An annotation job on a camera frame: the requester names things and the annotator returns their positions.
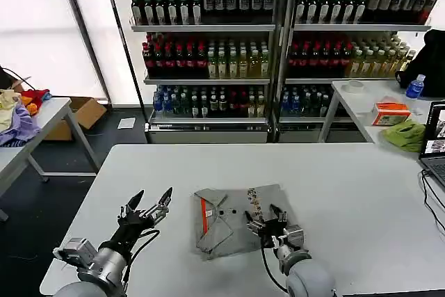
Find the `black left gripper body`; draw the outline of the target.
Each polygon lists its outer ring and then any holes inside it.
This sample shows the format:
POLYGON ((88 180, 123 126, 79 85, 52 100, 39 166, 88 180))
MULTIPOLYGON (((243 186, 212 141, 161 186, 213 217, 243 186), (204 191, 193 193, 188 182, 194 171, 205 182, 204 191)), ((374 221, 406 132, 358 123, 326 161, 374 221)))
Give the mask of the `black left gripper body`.
POLYGON ((154 219, 145 217, 145 211, 136 210, 125 217, 118 218, 118 229, 111 237, 111 241, 124 246, 134 246, 140 235, 154 227, 154 219))

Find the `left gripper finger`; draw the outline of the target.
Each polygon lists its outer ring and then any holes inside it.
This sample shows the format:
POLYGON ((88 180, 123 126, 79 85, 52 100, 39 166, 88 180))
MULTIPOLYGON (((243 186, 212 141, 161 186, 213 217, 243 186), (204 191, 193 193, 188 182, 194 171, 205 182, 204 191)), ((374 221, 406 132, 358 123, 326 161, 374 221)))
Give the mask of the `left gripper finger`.
POLYGON ((143 211, 140 214, 140 218, 144 222, 160 223, 169 212, 169 204, 172 199, 173 187, 170 187, 160 198, 157 204, 150 209, 143 211))
POLYGON ((129 214, 132 214, 136 211, 142 197, 144 194, 144 190, 140 190, 137 194, 130 198, 128 203, 124 206, 120 207, 120 213, 118 215, 118 220, 126 218, 129 214))

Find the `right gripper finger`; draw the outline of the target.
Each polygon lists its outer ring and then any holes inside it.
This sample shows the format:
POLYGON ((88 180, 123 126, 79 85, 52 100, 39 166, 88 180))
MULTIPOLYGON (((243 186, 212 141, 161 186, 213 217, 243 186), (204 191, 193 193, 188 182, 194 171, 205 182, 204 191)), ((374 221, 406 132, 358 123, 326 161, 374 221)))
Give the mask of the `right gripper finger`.
POLYGON ((266 231, 266 223, 263 218, 253 218, 249 211, 245 211, 248 229, 253 234, 264 234, 266 231))
POLYGON ((275 216, 277 217, 277 221, 279 223, 283 223, 283 224, 287 224, 288 221, 288 216, 287 216, 287 212, 281 210, 278 206, 271 204, 270 205, 270 209, 272 210, 272 212, 275 214, 275 216))

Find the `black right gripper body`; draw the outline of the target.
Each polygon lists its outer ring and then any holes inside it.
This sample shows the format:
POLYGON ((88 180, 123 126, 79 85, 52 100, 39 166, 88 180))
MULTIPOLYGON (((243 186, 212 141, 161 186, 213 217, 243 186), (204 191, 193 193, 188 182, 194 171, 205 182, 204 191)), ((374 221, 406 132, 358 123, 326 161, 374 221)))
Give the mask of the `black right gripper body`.
POLYGON ((284 234, 284 228, 288 225, 286 220, 279 220, 274 218, 262 223, 261 228, 258 229, 258 237, 262 248, 273 248, 273 237, 278 238, 284 234))

